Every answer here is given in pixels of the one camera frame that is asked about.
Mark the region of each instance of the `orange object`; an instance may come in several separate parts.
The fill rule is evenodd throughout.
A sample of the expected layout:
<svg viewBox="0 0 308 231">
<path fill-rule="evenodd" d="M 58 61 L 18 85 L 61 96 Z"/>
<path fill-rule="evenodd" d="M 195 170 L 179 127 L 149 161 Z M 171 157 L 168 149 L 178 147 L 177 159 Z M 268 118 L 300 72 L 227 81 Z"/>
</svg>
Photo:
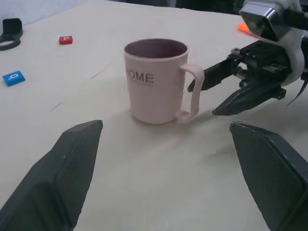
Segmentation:
<svg viewBox="0 0 308 231">
<path fill-rule="evenodd" d="M 255 34 L 250 32 L 250 30 L 249 30 L 248 26 L 246 25 L 246 23 L 239 23 L 237 29 L 239 31 L 242 31 L 242 32 L 246 33 L 246 34 L 249 34 L 251 36 L 257 37 L 257 35 L 255 35 Z"/>
</svg>

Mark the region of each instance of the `mug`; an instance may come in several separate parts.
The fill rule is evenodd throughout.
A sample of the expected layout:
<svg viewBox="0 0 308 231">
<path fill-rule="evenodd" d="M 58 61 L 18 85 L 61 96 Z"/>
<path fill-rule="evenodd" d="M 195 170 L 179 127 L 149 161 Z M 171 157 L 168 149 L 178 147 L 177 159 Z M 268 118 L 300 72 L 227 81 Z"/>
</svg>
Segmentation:
<svg viewBox="0 0 308 231">
<path fill-rule="evenodd" d="M 146 123 L 189 120 L 199 111 L 203 69 L 187 64 L 188 47 L 171 39 L 143 39 L 124 48 L 132 115 Z M 195 78 L 191 111 L 181 110 L 185 72 Z"/>
</svg>

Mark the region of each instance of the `mug rim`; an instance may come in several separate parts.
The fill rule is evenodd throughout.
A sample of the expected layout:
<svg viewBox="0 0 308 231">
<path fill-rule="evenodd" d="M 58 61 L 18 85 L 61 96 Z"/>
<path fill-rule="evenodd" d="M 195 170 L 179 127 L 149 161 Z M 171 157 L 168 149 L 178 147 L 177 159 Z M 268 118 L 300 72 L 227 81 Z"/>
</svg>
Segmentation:
<svg viewBox="0 0 308 231">
<path fill-rule="evenodd" d="M 182 45 L 184 45 L 186 47 L 186 51 L 180 55 L 177 55 L 177 56 L 172 56 L 172 57 L 167 57 L 167 58 L 149 58 L 149 57 L 142 57 L 142 56 L 137 56 L 137 55 L 133 55 L 133 54 L 129 54 L 128 52 L 125 51 L 126 47 L 133 44 L 133 43 L 136 43 L 136 42 L 139 42 L 139 41 L 145 41 L 145 40 L 167 40 L 167 41 L 173 41 L 173 42 L 177 42 L 177 43 L 181 43 Z M 169 60 L 174 60 L 174 59 L 178 59 L 178 58 L 181 58 L 185 55 L 187 55 L 189 53 L 189 48 L 188 46 L 183 43 L 183 42 L 180 42 L 180 41 L 177 41 L 177 40 L 174 40 L 174 39 L 167 39 L 167 38 L 146 38 L 146 39 L 140 39 L 140 40 L 137 40 L 137 41 L 133 41 L 133 42 L 130 42 L 129 44 L 127 44 L 125 47 L 124 47 L 124 55 L 127 56 L 128 58 L 130 59 L 134 59 L 134 60 L 139 60 L 139 61 L 151 61 L 151 62 L 157 62 L 157 61 L 169 61 Z"/>
</svg>

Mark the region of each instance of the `white table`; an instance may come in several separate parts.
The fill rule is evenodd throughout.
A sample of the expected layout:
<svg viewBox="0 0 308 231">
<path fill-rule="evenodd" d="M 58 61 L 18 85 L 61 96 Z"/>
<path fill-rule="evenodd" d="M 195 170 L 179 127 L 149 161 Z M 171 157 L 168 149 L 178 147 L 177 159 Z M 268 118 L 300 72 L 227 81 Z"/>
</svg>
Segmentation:
<svg viewBox="0 0 308 231">
<path fill-rule="evenodd" d="M 189 62 L 207 68 L 255 40 L 236 31 L 239 21 L 100 1 L 25 26 L 22 44 L 0 52 L 1 75 L 20 70 L 26 78 L 12 87 L 0 84 L 0 206 L 64 130 L 101 119 L 94 176 L 76 231 L 268 231 L 229 125 L 242 119 L 278 132 L 307 158 L 307 94 L 285 108 L 301 81 L 286 88 L 285 99 L 238 116 L 209 113 L 238 89 L 235 77 L 202 93 L 202 113 L 191 123 L 150 126 L 129 113 L 125 44 L 180 40 L 190 47 Z M 74 43 L 60 46 L 60 35 L 72 35 Z M 190 96 L 185 93 L 183 107 Z"/>
</svg>

